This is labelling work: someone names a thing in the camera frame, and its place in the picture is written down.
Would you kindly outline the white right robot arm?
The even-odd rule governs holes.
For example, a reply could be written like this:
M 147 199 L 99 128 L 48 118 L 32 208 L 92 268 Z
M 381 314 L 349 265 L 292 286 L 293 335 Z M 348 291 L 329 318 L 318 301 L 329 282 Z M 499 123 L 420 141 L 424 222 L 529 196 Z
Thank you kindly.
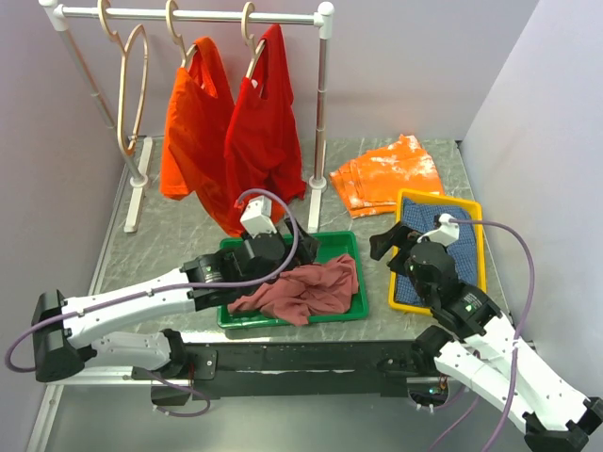
M 463 221 L 449 214 L 426 233 L 403 222 L 369 239 L 379 261 L 390 250 L 391 270 L 412 283 L 435 319 L 414 343 L 414 368 L 458 380 L 500 410 L 497 427 L 511 421 L 532 451 L 581 451 L 602 424 L 602 400 L 560 377 L 522 338 L 481 289 L 458 276 L 449 247 Z

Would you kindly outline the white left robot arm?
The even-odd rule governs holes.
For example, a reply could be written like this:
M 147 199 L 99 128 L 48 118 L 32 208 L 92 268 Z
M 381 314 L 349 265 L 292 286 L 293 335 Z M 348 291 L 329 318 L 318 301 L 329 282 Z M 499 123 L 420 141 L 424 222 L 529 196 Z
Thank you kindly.
M 241 243 L 200 255 L 148 282 L 88 297 L 65 298 L 57 290 L 42 294 L 32 318 L 37 381 L 55 382 L 97 366 L 181 376 L 190 358 L 180 332 L 138 334 L 126 327 L 227 306 L 274 282 L 278 270 L 313 263 L 318 240 L 296 221 L 285 224 L 292 239 L 278 232 L 244 234 Z

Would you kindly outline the dusty pink t shirt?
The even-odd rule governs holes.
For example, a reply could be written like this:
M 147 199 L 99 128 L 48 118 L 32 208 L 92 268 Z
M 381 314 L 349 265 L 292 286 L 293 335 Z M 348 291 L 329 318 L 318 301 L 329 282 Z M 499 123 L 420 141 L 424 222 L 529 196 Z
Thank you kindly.
M 294 326 L 310 323 L 312 315 L 342 315 L 359 291 L 356 262 L 348 254 L 324 264 L 297 266 L 265 282 L 228 306 L 231 315 L 258 312 Z

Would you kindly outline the green plastic tray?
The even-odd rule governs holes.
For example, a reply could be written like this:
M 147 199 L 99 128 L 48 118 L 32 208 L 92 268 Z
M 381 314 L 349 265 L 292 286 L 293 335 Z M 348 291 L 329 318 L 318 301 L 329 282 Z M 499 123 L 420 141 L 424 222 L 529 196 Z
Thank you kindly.
M 342 314 L 310 315 L 309 323 L 324 323 L 364 319 L 368 316 L 368 300 L 360 253 L 356 236 L 352 232 L 319 233 L 316 238 L 320 242 L 317 262 L 325 264 L 335 257 L 348 254 L 356 264 L 356 274 L 359 291 L 351 296 L 350 308 Z M 226 307 L 219 307 L 217 314 L 218 325 L 226 330 L 275 327 L 289 325 L 289 322 L 276 317 L 269 317 L 259 311 L 242 314 L 229 314 Z

